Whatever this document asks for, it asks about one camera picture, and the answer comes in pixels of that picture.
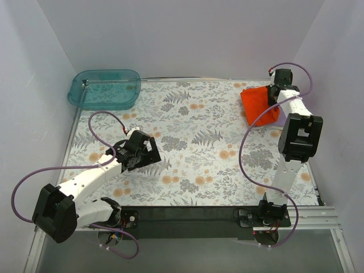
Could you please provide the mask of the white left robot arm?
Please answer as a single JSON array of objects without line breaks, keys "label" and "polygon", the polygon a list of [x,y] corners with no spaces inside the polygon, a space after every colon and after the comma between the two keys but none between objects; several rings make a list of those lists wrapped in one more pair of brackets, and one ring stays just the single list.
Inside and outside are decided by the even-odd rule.
[{"label": "white left robot arm", "polygon": [[47,184],[39,194],[32,222],[55,242],[67,240],[77,228],[101,224],[119,225],[121,206],[109,197],[90,203],[85,199],[96,189],[125,171],[132,171],[161,160],[155,138],[135,129],[127,133],[93,164],[76,177],[53,186]]}]

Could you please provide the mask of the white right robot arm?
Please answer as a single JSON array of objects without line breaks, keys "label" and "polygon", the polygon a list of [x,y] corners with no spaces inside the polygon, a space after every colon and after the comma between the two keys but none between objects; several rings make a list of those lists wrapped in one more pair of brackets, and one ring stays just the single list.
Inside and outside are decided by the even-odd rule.
[{"label": "white right robot arm", "polygon": [[277,224],[288,217],[289,194],[304,163],[318,148],[323,118],[313,115],[304,105],[299,88],[292,85],[290,69],[271,69],[268,104],[278,103],[286,116],[279,138],[279,164],[270,188],[258,205],[257,218],[264,226]]}]

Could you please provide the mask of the floral table mat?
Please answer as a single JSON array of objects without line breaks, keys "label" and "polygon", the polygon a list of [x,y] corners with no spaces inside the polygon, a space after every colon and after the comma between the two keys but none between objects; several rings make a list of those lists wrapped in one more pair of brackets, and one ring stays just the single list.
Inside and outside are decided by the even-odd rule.
[{"label": "floral table mat", "polygon": [[82,111],[63,179],[95,163],[122,138],[120,123],[154,137],[161,161],[125,172],[87,201],[121,205],[257,205],[278,167],[279,126],[249,129],[240,93],[260,81],[144,81],[133,108],[114,116]]}]

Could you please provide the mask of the teal plastic bin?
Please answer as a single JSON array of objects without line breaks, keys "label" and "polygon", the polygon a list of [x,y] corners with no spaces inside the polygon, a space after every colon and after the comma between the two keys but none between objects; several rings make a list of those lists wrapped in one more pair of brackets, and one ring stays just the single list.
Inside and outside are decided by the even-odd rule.
[{"label": "teal plastic bin", "polygon": [[87,70],[74,77],[67,99],[82,110],[128,110],[140,90],[140,75],[134,70]]}]

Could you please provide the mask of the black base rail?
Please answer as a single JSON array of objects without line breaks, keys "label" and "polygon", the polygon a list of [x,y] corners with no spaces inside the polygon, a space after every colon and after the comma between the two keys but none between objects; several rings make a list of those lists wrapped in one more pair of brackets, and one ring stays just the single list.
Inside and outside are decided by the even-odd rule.
[{"label": "black base rail", "polygon": [[288,228],[292,223],[287,212],[281,220],[264,218],[257,206],[124,206],[114,228],[137,239],[253,240],[253,228]]}]

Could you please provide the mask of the aluminium table frame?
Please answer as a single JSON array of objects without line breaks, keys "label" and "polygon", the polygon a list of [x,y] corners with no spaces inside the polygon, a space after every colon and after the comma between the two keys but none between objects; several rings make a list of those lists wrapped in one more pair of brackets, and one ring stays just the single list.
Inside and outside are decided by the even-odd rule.
[{"label": "aluminium table frame", "polygon": [[280,246],[259,246],[261,228],[234,229],[232,237],[188,238],[183,231],[167,238],[157,227],[155,238],[137,243],[111,241],[108,232],[77,230],[64,243],[37,231],[26,272],[354,272],[336,212],[331,207],[302,207],[294,233],[279,229]]}]

